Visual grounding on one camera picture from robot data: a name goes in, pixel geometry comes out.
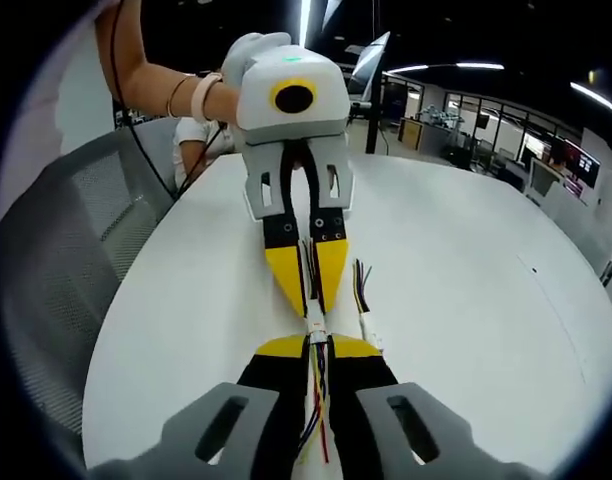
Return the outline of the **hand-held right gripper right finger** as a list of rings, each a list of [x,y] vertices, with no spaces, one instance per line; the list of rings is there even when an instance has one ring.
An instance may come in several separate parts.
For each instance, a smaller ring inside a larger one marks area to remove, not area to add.
[[[538,479],[476,445],[470,424],[416,383],[400,383],[368,342],[329,338],[329,420],[345,479]]]

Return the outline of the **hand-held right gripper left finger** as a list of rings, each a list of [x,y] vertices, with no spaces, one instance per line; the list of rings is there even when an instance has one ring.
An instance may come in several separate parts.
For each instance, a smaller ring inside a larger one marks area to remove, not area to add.
[[[305,415],[307,340],[273,339],[238,382],[222,382],[170,417],[159,441],[91,479],[288,479]]]

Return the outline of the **person's left hand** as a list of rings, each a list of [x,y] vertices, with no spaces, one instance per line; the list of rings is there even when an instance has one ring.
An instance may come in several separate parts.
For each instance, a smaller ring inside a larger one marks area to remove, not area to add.
[[[249,33],[236,40],[221,66],[222,80],[213,85],[204,101],[204,114],[209,120],[237,124],[237,106],[243,75],[252,58],[275,47],[289,45],[286,32]]]

